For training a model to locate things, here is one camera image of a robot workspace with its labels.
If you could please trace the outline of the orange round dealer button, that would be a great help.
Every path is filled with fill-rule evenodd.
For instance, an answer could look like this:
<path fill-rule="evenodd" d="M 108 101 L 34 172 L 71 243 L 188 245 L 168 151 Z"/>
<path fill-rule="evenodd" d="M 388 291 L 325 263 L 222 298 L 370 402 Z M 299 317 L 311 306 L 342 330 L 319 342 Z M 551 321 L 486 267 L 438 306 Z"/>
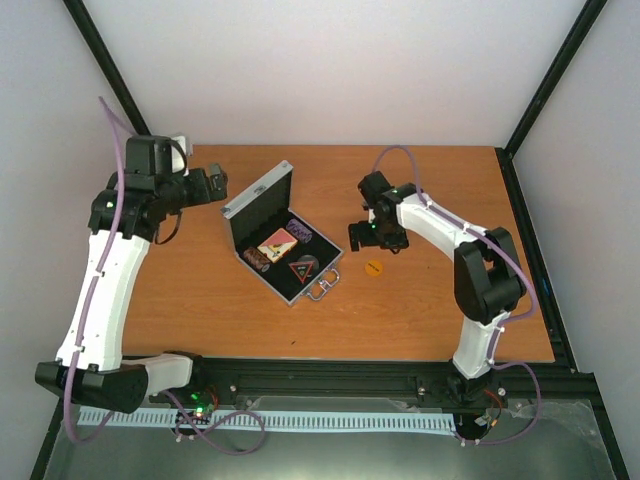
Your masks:
<path fill-rule="evenodd" d="M 371 259 L 365 262 L 364 271 L 371 277 L 378 277 L 383 273 L 384 267 L 379 260 Z"/>

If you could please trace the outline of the clear round plastic disc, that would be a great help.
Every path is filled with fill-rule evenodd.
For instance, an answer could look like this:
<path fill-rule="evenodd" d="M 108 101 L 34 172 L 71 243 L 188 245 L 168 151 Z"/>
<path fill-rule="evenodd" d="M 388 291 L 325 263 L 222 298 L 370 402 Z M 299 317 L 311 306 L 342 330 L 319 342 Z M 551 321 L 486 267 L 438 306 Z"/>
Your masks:
<path fill-rule="evenodd" d="M 298 261 L 301 263 L 300 271 L 305 278 L 313 276 L 319 270 L 319 260 L 313 255 L 303 255 Z"/>

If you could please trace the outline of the purple poker chip stack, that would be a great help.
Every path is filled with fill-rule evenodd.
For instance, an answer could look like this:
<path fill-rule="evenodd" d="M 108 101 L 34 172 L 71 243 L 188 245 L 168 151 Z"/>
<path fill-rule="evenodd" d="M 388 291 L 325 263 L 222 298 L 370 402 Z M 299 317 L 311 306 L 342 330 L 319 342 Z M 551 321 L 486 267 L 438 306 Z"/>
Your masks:
<path fill-rule="evenodd" d="M 303 244 L 308 244 L 313 239 L 313 231 L 295 218 L 288 221 L 285 229 Z"/>

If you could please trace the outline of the playing card deck box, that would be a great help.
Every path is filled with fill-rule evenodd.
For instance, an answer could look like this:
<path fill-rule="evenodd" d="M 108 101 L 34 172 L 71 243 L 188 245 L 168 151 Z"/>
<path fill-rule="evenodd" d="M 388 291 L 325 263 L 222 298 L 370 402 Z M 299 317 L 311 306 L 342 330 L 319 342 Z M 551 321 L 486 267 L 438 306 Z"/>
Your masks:
<path fill-rule="evenodd" d="M 267 239 L 262 241 L 257 249 L 272 263 L 276 263 L 290 252 L 297 243 L 298 240 L 287 232 L 285 228 L 279 228 Z"/>

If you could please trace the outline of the black red triangular button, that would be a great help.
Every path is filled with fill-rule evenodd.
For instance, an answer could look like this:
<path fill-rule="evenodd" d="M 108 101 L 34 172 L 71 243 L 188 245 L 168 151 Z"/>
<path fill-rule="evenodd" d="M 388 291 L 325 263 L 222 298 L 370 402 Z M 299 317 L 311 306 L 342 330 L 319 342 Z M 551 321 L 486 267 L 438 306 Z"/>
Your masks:
<path fill-rule="evenodd" d="M 288 266 L 301 284 L 305 284 L 315 272 L 315 262 L 311 260 L 291 262 Z"/>

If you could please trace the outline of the aluminium poker case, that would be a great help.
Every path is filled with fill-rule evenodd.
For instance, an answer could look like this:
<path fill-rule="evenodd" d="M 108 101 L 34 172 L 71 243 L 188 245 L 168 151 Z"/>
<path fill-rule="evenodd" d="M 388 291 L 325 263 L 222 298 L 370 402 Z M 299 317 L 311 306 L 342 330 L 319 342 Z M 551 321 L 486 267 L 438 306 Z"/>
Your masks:
<path fill-rule="evenodd" d="M 278 163 L 221 209 L 235 257 L 289 306 L 322 300 L 340 281 L 344 254 L 292 209 L 293 172 Z"/>

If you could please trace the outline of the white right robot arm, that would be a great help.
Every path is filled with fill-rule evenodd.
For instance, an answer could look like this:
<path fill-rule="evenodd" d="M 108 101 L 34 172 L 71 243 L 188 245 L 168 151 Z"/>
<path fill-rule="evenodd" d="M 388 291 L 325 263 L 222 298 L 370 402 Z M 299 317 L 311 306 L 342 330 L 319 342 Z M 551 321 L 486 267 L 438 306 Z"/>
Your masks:
<path fill-rule="evenodd" d="M 480 228 L 442 208 L 412 183 L 392 186 L 374 171 L 358 184 L 366 221 L 348 227 L 352 251 L 378 247 L 394 254 L 409 247 L 409 231 L 435 246 L 453 264 L 456 304 L 463 314 L 447 387 L 459 402 L 490 382 L 504 325 L 527 293 L 511 234 Z"/>

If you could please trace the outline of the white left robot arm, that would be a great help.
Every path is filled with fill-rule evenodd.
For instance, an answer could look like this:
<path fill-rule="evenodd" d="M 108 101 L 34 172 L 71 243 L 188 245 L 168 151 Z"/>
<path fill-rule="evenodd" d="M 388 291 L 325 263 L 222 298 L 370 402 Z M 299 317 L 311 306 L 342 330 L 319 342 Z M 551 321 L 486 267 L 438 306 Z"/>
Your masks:
<path fill-rule="evenodd" d="M 111 177 L 91 206 L 89 257 L 78 304 L 54 360 L 35 369 L 38 385 L 71 403 L 132 413 L 150 395 L 173 388 L 186 402 L 201 400 L 208 378 L 195 357 L 162 353 L 128 361 L 122 338 L 139 269 L 159 225 L 192 206 L 221 201 L 228 178 L 217 164 L 187 174 Z"/>

